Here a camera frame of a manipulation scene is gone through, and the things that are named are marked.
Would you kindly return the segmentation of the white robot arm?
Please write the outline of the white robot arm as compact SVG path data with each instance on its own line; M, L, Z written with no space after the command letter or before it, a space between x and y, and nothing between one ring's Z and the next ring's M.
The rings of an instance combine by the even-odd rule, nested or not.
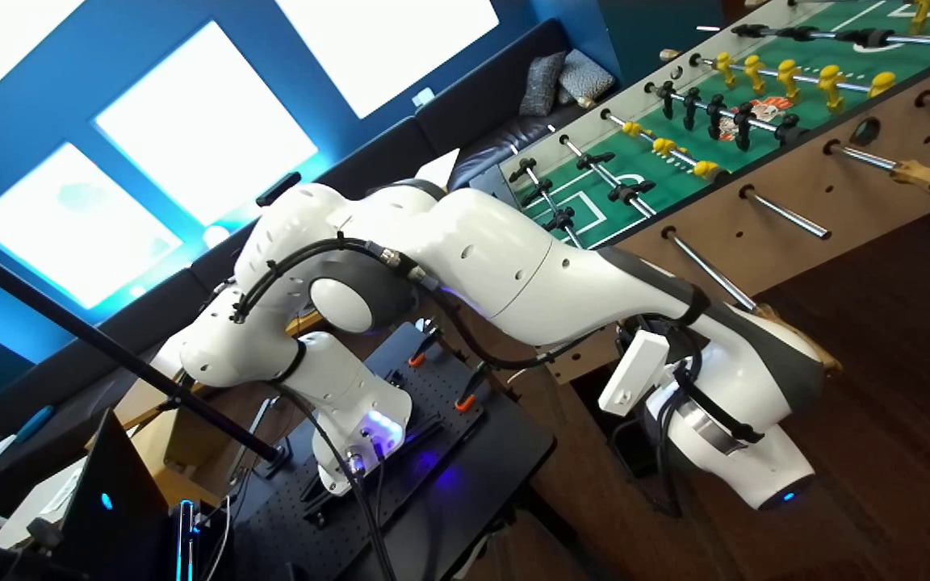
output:
M636 254L570 245L476 187L401 180L362 201L292 187L252 227L233 282L165 351L206 386L277 385L304 398L316 475L343 497L405 447L414 420L412 393L343 338L405 320L421 285L535 350L653 320L601 390L608 414L642 414L668 448L754 508L811 475L782 420L825 386L814 343Z

